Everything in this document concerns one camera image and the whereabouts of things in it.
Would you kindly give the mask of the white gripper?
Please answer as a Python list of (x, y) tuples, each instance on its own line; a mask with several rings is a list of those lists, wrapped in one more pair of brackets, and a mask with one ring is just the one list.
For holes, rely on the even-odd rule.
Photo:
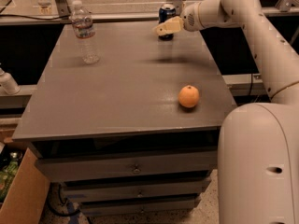
[(171, 35), (180, 32), (183, 27), (186, 31), (195, 32), (203, 29), (199, 17), (199, 3), (186, 6), (180, 16), (176, 16), (159, 23), (152, 31), (157, 36)]

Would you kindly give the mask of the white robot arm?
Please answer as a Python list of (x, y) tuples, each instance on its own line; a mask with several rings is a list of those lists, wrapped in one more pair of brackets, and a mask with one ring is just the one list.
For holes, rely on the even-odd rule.
[(267, 103), (233, 110), (218, 146), (220, 224), (299, 224), (299, 56), (260, 0), (203, 0), (160, 23), (157, 35), (239, 27)]

